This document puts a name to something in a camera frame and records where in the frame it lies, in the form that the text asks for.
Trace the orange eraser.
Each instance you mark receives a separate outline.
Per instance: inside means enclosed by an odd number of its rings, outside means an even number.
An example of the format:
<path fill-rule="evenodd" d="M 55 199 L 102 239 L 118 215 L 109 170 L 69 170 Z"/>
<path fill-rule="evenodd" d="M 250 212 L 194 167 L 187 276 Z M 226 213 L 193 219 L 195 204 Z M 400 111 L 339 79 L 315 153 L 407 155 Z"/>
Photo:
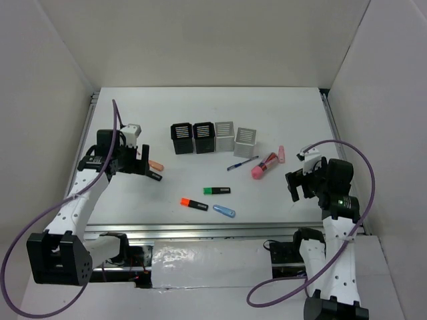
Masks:
<path fill-rule="evenodd" d="M 156 171 L 163 171 L 164 170 L 164 166 L 160 163 L 157 163 L 157 162 L 152 161 L 152 160 L 149 160 L 148 163 L 149 163 L 149 166 L 152 169 L 155 169 Z"/>

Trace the pink eraser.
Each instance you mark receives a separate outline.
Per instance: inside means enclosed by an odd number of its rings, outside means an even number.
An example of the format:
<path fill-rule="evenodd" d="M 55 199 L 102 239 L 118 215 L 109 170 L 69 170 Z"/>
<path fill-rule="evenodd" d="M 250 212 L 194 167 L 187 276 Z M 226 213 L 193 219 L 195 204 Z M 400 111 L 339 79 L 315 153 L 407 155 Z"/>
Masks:
<path fill-rule="evenodd" d="M 283 145 L 280 145 L 278 147 L 278 162 L 279 163 L 285 163 L 286 162 L 285 150 L 284 150 Z"/>

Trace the pink capped pen tube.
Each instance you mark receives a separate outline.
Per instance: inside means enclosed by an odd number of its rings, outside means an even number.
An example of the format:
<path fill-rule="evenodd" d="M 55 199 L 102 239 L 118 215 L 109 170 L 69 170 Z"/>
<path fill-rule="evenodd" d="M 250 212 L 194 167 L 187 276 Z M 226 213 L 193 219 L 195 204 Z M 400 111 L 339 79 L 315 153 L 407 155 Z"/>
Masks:
<path fill-rule="evenodd" d="M 252 178 L 257 180 L 261 179 L 270 169 L 273 169 L 277 164 L 278 155 L 276 153 L 270 153 L 251 170 Z"/>

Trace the blue ballpoint pen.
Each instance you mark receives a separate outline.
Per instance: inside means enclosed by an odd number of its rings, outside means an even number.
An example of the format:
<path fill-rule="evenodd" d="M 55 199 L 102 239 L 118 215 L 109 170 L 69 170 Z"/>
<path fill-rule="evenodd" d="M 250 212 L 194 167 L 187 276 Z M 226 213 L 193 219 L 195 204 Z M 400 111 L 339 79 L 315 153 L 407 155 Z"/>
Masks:
<path fill-rule="evenodd" d="M 231 171 L 231 170 L 233 170 L 233 169 L 236 169 L 236 168 L 238 168 L 238 167 L 241 167 L 242 165 L 244 165 L 244 164 L 246 164 L 246 163 L 249 163 L 249 162 L 251 162 L 251 161 L 253 161 L 253 160 L 256 160 L 256 159 L 258 159 L 258 158 L 259 158 L 259 156 L 257 155 L 257 156 L 251 157 L 251 158 L 249 158 L 249 159 L 247 159 L 247 160 L 245 160 L 245 161 L 242 161 L 242 162 L 240 162 L 240 163 L 236 163 L 236 164 L 234 164 L 234 165 L 231 165 L 231 166 L 227 167 L 227 171 Z"/>

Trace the green highlighter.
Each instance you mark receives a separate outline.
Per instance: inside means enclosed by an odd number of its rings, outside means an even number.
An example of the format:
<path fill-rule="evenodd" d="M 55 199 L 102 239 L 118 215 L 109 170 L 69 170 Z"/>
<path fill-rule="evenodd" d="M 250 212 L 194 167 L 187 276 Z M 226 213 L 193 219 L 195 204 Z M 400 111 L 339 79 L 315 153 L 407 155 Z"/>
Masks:
<path fill-rule="evenodd" d="M 230 194 L 231 189 L 229 187 L 205 187 L 203 188 L 204 195 L 219 195 L 219 194 Z"/>

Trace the blue eraser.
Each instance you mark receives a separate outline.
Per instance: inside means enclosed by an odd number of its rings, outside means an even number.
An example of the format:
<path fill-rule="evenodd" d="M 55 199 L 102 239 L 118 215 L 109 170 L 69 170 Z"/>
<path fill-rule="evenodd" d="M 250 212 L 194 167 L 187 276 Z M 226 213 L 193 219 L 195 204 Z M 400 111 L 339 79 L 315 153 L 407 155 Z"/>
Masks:
<path fill-rule="evenodd" d="M 223 207 L 221 205 L 214 205 L 213 210 L 229 218 L 234 218 L 236 216 L 236 212 L 234 210 Z"/>

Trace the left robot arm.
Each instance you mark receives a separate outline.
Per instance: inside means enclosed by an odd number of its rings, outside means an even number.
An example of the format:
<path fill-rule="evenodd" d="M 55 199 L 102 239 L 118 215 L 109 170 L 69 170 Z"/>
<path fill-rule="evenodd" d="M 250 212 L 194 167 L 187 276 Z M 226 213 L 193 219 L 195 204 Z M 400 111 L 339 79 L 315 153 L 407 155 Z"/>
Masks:
<path fill-rule="evenodd" d="M 101 129 L 77 166 L 69 201 L 41 233 L 29 236 L 26 246 L 34 281 L 38 284 L 84 286 L 93 270 L 105 261 L 123 266 L 131 260 L 129 240 L 123 233 L 106 232 L 84 239 L 87 223 L 102 193 L 116 173 L 161 181 L 149 168 L 149 145 L 137 146 L 141 127 L 119 131 Z"/>

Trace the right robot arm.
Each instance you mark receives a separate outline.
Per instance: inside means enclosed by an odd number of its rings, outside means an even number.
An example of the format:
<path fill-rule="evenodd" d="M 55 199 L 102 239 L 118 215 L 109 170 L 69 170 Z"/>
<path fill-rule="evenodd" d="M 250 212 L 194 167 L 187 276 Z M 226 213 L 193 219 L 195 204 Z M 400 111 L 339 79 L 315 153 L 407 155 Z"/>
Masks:
<path fill-rule="evenodd" d="M 304 319 L 369 319 L 361 305 L 356 281 L 355 235 L 360 204 L 350 196 L 354 169 L 339 159 L 318 160 L 286 174 L 292 200 L 299 201 L 298 187 L 306 199 L 317 198 L 323 231 L 302 227 L 294 233 L 291 253 L 303 261 L 308 279 Z"/>

